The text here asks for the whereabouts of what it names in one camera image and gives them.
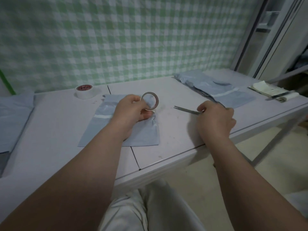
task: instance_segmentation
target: tape roll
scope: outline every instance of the tape roll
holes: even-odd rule
[[[149,91],[149,92],[144,93],[144,94],[142,95],[141,99],[142,99],[145,95],[147,95],[147,94],[152,95],[153,97],[155,97],[155,100],[156,100],[156,103],[155,103],[155,105],[154,105],[154,107],[153,107],[152,109],[146,109],[147,111],[152,111],[152,110],[156,109],[157,106],[158,106],[158,103],[159,103],[158,96],[157,96],[155,93]]]
[[[75,88],[76,96],[79,99],[85,100],[96,96],[96,89],[93,85],[84,84]]]

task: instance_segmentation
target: person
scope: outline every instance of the person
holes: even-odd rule
[[[0,224],[0,230],[202,230],[193,211],[163,181],[110,205],[122,142],[136,122],[152,115],[146,108],[139,96],[123,98],[110,123],[22,202]],[[233,109],[205,101],[197,110],[203,111],[197,118],[197,129],[214,159],[234,230],[308,230],[306,219],[229,139],[236,123]],[[151,194],[151,187],[165,189]]]

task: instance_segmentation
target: checkered curtain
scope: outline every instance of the checkered curtain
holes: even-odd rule
[[[0,0],[16,93],[229,68],[257,0]]]

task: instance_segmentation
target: light blue plastic package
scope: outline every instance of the light blue plastic package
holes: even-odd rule
[[[86,131],[81,137],[78,147],[85,147],[94,136],[104,128],[111,120],[118,102],[126,95],[104,95],[105,100],[95,111],[94,117],[91,119]],[[152,107],[155,104],[150,96],[144,96],[146,103]],[[160,142],[158,134],[158,125],[155,121],[155,113],[148,119],[137,122],[132,130],[132,134],[126,139],[123,147],[136,147],[136,146],[151,146],[158,145]]]
[[[0,177],[34,108],[34,93],[0,97]]]
[[[232,84],[207,76],[199,69],[178,73],[174,77],[182,84],[203,96],[211,97],[225,107],[237,108],[255,100],[253,95],[238,91]]]

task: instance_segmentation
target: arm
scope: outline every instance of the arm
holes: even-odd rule
[[[305,218],[242,156],[229,139],[233,109],[206,101],[198,131],[213,156],[222,196],[235,230],[308,230]]]
[[[122,99],[82,151],[22,202],[0,230],[96,230],[109,206],[122,142],[152,112],[139,96]]]

